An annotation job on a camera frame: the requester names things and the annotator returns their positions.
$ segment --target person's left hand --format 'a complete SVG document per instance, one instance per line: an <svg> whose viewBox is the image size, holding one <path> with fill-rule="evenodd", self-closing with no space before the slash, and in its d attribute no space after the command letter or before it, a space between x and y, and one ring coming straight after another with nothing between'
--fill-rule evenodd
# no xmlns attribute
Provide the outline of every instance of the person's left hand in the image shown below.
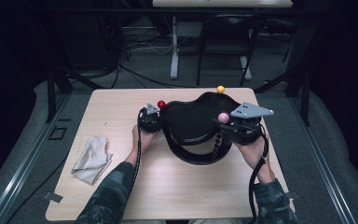
<svg viewBox="0 0 358 224"><path fill-rule="evenodd" d="M152 143L153 138L155 137L156 133L147 133L143 130L141 130L141 143L142 143L142 149L141 153L144 153L145 150L147 150ZM132 150L138 150L138 126L135 125L132 128Z"/></svg>

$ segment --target red ball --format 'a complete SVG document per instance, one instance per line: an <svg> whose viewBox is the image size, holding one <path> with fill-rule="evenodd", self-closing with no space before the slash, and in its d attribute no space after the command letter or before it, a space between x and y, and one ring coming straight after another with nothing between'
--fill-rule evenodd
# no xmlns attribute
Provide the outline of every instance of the red ball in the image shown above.
<svg viewBox="0 0 358 224"><path fill-rule="evenodd" d="M158 106L158 108L163 109L163 108L165 108L165 102L164 101L158 101L157 106Z"/></svg>

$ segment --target orange ball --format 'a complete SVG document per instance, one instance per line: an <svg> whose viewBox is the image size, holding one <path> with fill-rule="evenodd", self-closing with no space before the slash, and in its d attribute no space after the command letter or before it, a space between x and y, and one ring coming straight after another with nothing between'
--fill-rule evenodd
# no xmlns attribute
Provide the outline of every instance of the orange ball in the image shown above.
<svg viewBox="0 0 358 224"><path fill-rule="evenodd" d="M224 86L218 86L216 88L216 90L217 90L217 93L223 93L223 92L225 92L225 87Z"/></svg>

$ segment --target black cable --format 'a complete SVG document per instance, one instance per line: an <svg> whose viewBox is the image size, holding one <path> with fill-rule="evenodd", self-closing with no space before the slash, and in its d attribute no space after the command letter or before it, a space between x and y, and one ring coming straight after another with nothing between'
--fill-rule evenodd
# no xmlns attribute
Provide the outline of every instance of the black cable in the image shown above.
<svg viewBox="0 0 358 224"><path fill-rule="evenodd" d="M136 75L137 77L141 77L143 79L146 79L146 80L148 80L150 82L159 84L159 85L164 86L164 87L168 87L168 88L172 88L172 87L193 88L192 86L179 86L179 85L173 85L173 84L168 84L168 83L164 83L164 82L159 82L159 81L156 81L156 80L154 80L154 79L152 79L150 77L145 77L145 76L143 76L143 75L141 75L139 73L136 73L136 72L130 70L129 68L124 67L122 64L118 64L118 66L120 66L122 69L126 70L127 72L132 73L133 75Z"/></svg>
<svg viewBox="0 0 358 224"><path fill-rule="evenodd" d="M143 113L143 109L141 109L139 111L139 113L138 113L138 121L137 121L137 126L138 126L138 155L136 156L135 173L133 175L133 180L132 180L132 183L131 183L130 194L132 192L133 186L135 185L136 176L138 175L138 171L139 171L139 164L141 163L142 140L141 140L141 126L140 126L140 123L139 123L139 118L141 117L141 113Z"/></svg>
<svg viewBox="0 0 358 224"><path fill-rule="evenodd" d="M163 41L164 39L166 39L164 36L154 36L150 39L146 39L146 40L143 40L143 41L137 41L137 42L134 42L134 43L131 43L129 42L128 44L132 44L132 46L130 46L127 50L133 50L135 49L133 46L139 46L139 45L153 45L153 44L157 44L157 43L170 43L170 41Z"/></svg>
<svg viewBox="0 0 358 224"><path fill-rule="evenodd" d="M137 77L136 77L136 75L135 74L133 74L133 73L130 73L130 75L132 75L133 76L133 78L135 78L135 80L139 83L139 84L141 84L141 86L143 86L145 89L147 89L147 87L144 85L144 83L142 83Z"/></svg>
<svg viewBox="0 0 358 224"><path fill-rule="evenodd" d="M258 130L253 129L253 128L249 128L249 127L247 127L247 128L252 130L252 131L256 131L264 139L263 155L261 156L260 160L258 161L257 166L252 171L252 175L251 175L251 178L249 180L249 187L248 187L249 204L251 206L252 216L253 216L253 218L249 222L249 224L253 224L253 223L255 223L257 221L257 214L256 214L256 211L255 211L255 200L254 200L254 197L253 197L254 188L255 188L255 178L257 177L257 174L260 171L261 167L266 163L267 155L269 154L269 140L267 139L266 135L264 134L265 129L264 129L263 125L261 125L262 132L259 132Z"/></svg>
<svg viewBox="0 0 358 224"><path fill-rule="evenodd" d="M108 66L106 69L104 69L101 73L98 74L92 74L92 75L82 75L82 77L85 77L87 79L94 79L98 77L106 77L112 72L115 71L116 65L113 63L110 66Z"/></svg>
<svg viewBox="0 0 358 224"><path fill-rule="evenodd" d="M116 69L116 77L115 77L115 80L112 83L112 86L110 86L110 89L113 89L115 87L117 79L118 79L118 68Z"/></svg>
<svg viewBox="0 0 358 224"><path fill-rule="evenodd" d="M17 209L11 214L11 216L8 218L6 224L10 223L11 219L13 219L14 216L17 215L17 213L22 209L22 207L34 196L34 194L40 190L40 188L42 188L46 182L48 182L48 180L57 172L57 170L63 165L63 163L66 161L66 159L68 158L69 152L65 155L65 157L63 158L63 160L60 162L60 164L53 170L53 172L48 175L48 177L36 188L34 189L34 191L27 197L25 198L24 201L22 201L22 203L19 205L19 207L17 207Z"/></svg>

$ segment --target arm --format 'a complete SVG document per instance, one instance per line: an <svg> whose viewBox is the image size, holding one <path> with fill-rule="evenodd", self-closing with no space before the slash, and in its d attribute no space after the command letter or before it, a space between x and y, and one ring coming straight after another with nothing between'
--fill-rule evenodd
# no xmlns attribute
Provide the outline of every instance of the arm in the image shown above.
<svg viewBox="0 0 358 224"><path fill-rule="evenodd" d="M234 144L240 150L246 163L254 169L263 154L264 139L259 137L252 144L245 146ZM269 154L266 163L258 172L257 178L259 183L255 184L254 188L258 206L257 222L263 224L298 223L296 215L290 208L289 198L271 169Z"/></svg>
<svg viewBox="0 0 358 224"><path fill-rule="evenodd" d="M141 154L150 146L154 133L141 131ZM138 156L138 127L132 129L132 151L101 182L77 217L76 223L120 223L130 197Z"/></svg>

